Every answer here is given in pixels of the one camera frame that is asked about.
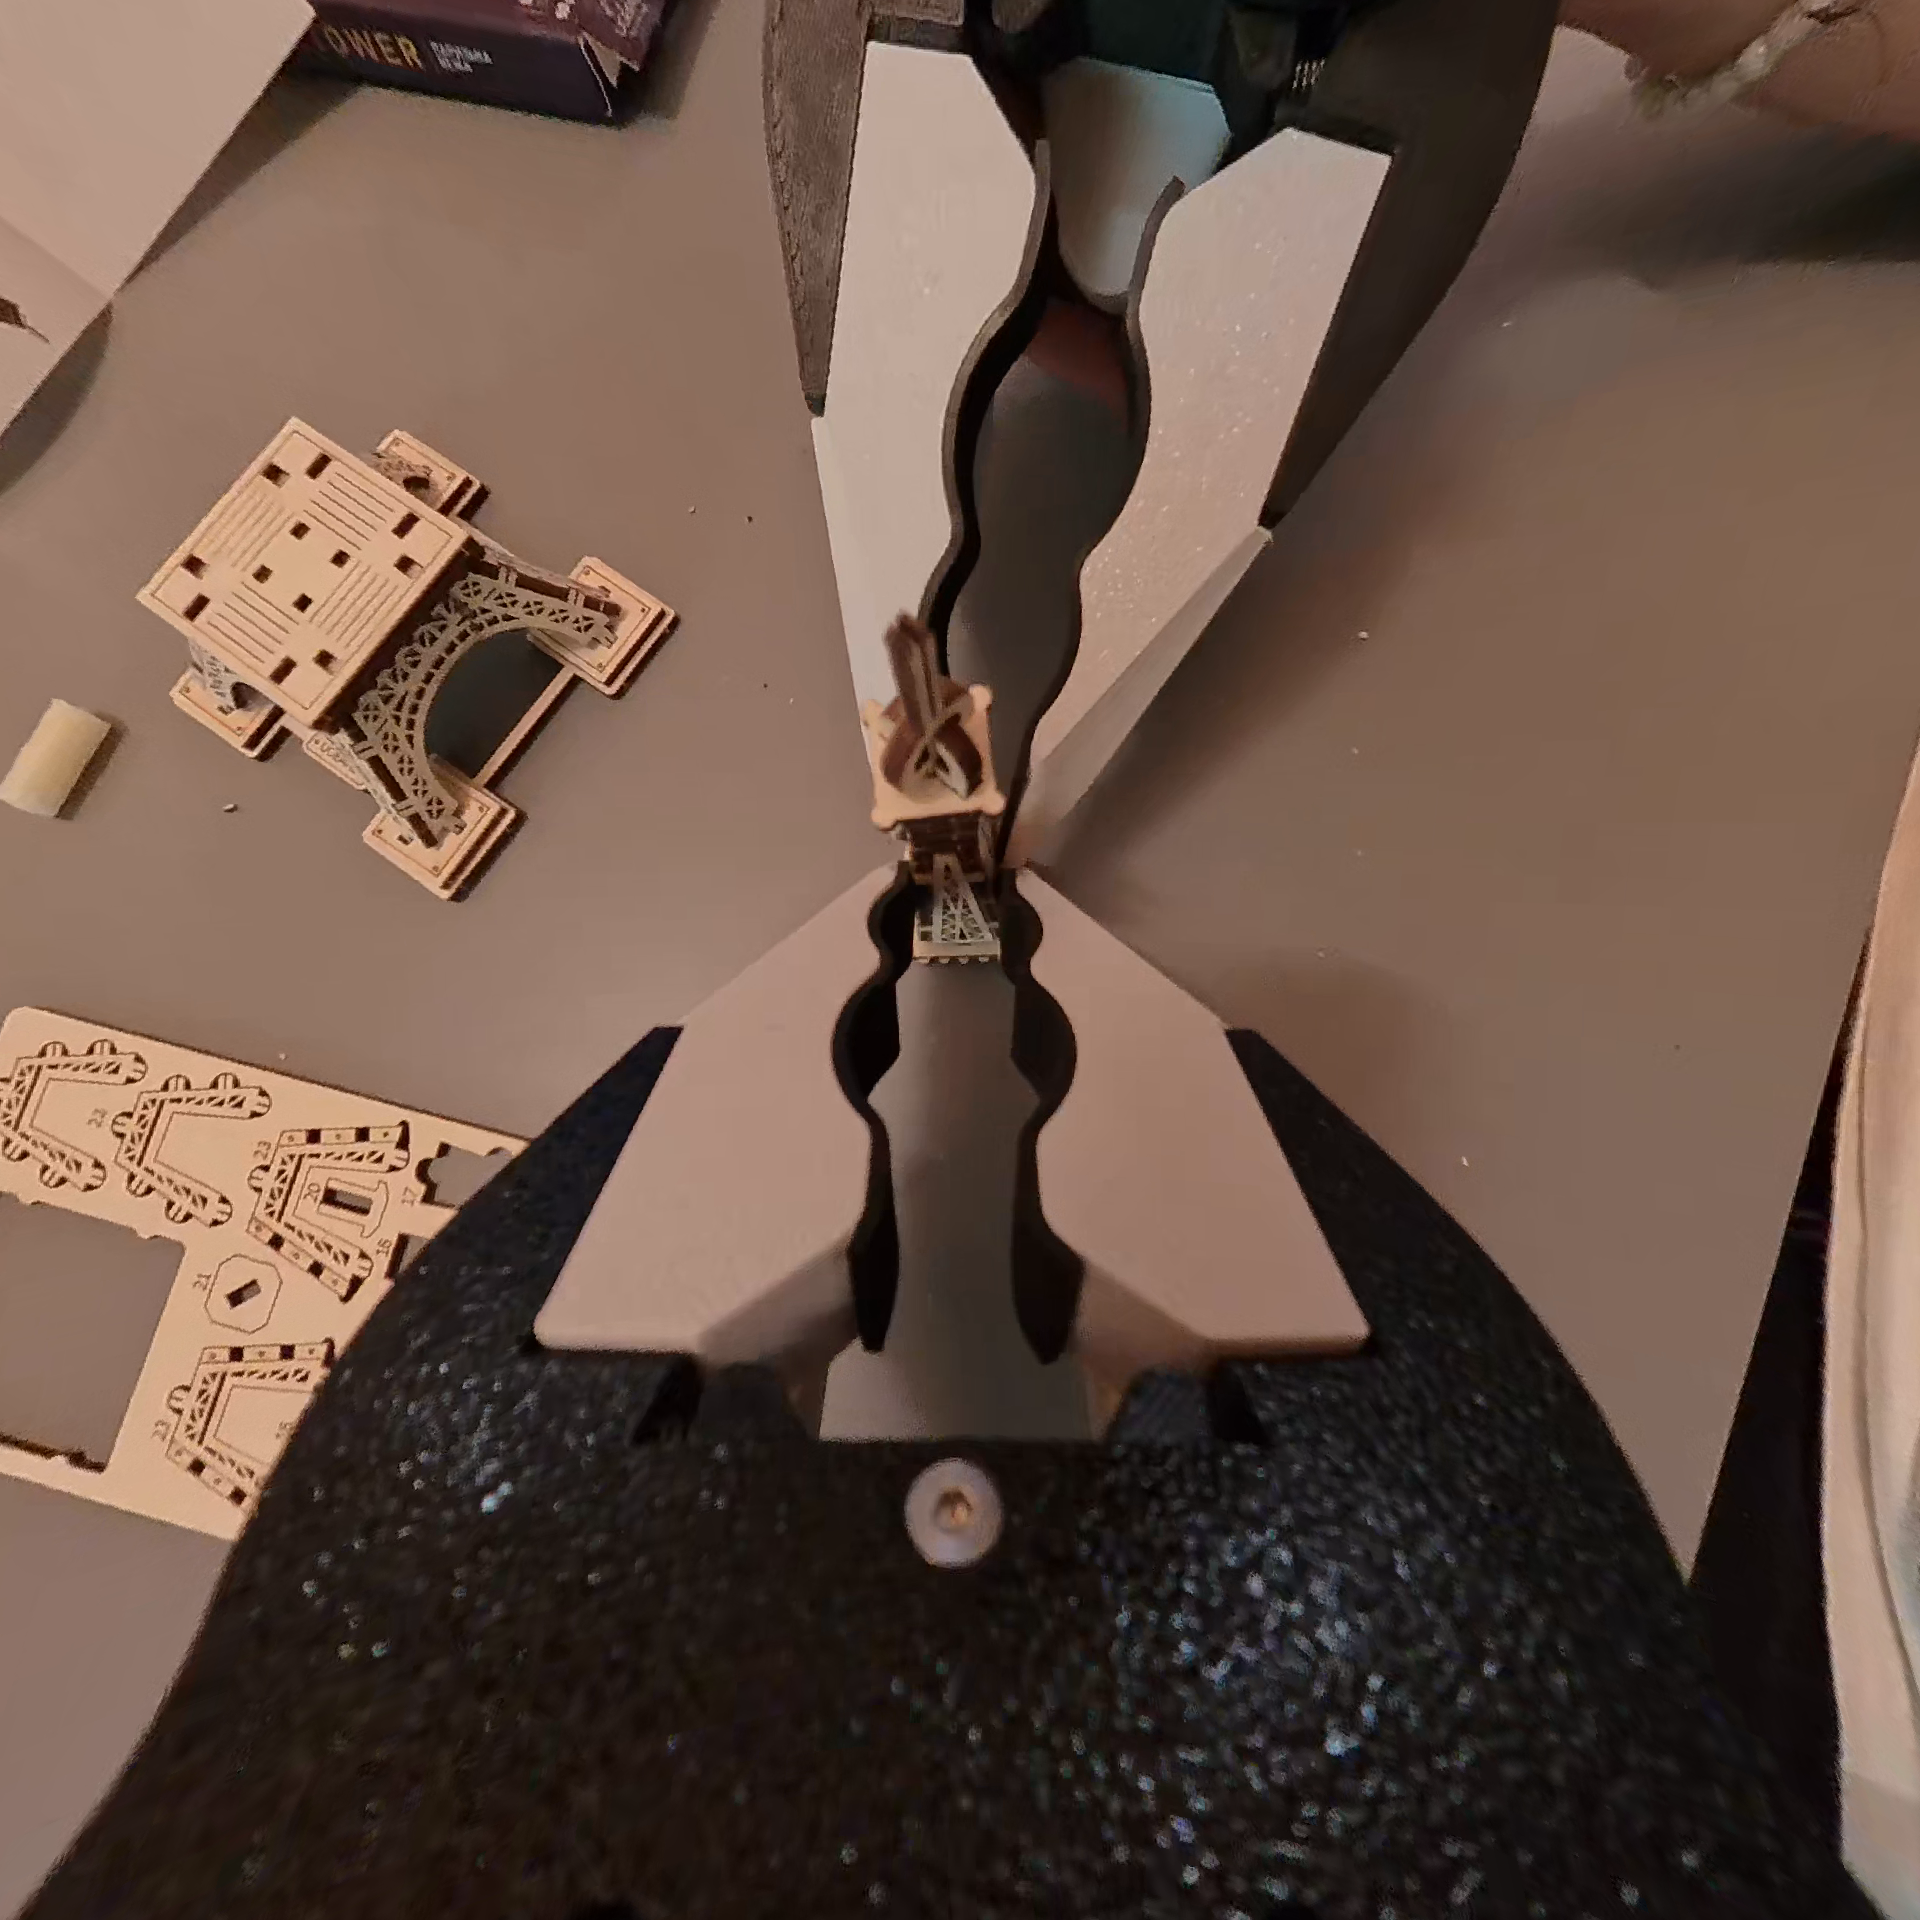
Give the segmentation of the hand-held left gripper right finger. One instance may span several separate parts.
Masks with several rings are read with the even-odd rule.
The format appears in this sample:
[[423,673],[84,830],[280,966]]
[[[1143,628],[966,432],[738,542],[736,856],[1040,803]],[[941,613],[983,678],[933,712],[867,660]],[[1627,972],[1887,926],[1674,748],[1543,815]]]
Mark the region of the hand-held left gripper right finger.
[[1367,1320],[1206,1005],[1040,877],[1000,963],[1035,1108],[1014,1149],[1012,1293],[1087,1379],[1355,1353]]

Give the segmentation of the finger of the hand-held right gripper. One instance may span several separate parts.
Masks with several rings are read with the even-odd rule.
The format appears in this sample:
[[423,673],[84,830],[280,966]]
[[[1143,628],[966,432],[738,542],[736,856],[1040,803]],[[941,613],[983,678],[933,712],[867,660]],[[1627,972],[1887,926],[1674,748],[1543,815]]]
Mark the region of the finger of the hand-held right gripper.
[[1390,167],[1334,136],[1269,136],[1162,214],[1130,313],[1143,459],[1078,571],[1078,641],[1031,736],[1012,864],[1051,856],[1264,553],[1264,502]]
[[976,62],[872,39],[860,71],[822,411],[811,424],[855,711],[895,695],[884,632],[941,630],[976,533],[974,427],[1035,273],[1048,143],[1022,143]]

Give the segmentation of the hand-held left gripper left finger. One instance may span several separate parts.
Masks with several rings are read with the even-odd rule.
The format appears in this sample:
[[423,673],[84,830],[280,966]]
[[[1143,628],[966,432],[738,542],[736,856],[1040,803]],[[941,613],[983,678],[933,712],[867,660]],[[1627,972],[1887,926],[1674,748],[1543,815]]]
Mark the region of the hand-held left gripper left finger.
[[898,1289],[876,1085],[917,888],[877,869],[688,1015],[534,1320],[550,1351],[821,1373]]

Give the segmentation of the wooden tower model spire section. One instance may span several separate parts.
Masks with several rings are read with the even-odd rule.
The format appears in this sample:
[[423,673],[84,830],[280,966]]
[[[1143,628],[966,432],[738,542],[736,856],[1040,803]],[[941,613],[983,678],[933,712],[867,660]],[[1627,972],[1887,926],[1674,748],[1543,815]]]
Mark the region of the wooden tower model spire section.
[[954,678],[917,615],[898,613],[882,648],[895,689],[863,701],[860,725],[870,819],[898,843],[917,888],[911,953],[923,965],[994,963],[1005,792],[991,749],[991,686]]

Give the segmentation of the person's right forearm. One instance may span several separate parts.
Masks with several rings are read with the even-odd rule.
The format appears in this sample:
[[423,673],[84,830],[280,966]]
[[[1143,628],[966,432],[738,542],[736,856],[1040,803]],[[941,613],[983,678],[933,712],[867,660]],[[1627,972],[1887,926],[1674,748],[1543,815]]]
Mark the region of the person's right forearm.
[[1813,127],[1918,140],[1916,3],[1565,3],[1619,48],[1644,105],[1741,105]]

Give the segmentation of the grey desk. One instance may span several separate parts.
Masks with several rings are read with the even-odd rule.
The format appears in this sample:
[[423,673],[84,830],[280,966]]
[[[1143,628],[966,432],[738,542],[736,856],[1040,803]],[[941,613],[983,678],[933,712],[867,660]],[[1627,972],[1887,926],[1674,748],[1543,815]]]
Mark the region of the grey desk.
[[[1555,44],[1478,252],[1087,792],[1054,883],[1267,1036],[1564,1344],[1686,1563],[1916,736],[1916,163],[1638,118]],[[170,705],[135,593],[288,417],[404,424],[678,632],[466,902]],[[760,4],[582,127],[277,80],[4,435],[4,1008],[534,1136],[877,860],[760,143]]]

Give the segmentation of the purple cardboard box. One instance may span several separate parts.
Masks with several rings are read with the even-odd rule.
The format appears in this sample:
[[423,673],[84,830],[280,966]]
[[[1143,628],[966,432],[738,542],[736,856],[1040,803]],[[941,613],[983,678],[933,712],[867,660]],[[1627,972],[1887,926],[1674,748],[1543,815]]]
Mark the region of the purple cardboard box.
[[622,120],[676,3],[316,3],[304,72],[532,111]]

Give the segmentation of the wooden sheet with arch parts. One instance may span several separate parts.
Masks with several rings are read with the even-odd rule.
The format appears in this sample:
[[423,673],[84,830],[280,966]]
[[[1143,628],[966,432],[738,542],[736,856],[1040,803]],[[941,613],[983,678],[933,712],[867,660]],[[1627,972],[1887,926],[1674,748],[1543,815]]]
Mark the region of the wooden sheet with arch parts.
[[31,1005],[4,1017],[3,1187],[178,1251],[112,1447],[4,1432],[4,1473],[234,1542],[407,1256],[455,1215],[435,1166],[523,1149],[288,1072]]

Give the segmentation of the wooden tower model base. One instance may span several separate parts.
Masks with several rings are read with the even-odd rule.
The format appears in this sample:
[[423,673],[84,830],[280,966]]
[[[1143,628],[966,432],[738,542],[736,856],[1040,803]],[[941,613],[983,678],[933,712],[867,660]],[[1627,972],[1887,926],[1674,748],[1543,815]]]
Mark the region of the wooden tower model base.
[[517,832],[495,784],[546,718],[619,697],[678,624],[596,557],[514,555],[484,493],[403,430],[364,459],[295,417],[138,593],[184,644],[176,709],[254,761],[295,740],[442,900]]

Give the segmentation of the small cream wax piece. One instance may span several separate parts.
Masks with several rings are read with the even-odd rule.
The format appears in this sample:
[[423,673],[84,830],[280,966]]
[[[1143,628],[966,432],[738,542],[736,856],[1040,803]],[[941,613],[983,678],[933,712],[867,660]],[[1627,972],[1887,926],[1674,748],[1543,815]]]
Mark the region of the small cream wax piece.
[[31,819],[61,815],[106,752],[114,719],[53,700],[18,748],[3,779],[3,805]]

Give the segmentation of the paper instruction sheet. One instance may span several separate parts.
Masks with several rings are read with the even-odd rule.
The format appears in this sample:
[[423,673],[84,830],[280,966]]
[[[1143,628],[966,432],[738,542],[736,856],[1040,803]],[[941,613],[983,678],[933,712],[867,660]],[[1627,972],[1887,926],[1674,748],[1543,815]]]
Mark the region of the paper instruction sheet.
[[307,3],[3,4],[3,424],[106,313],[310,21]]

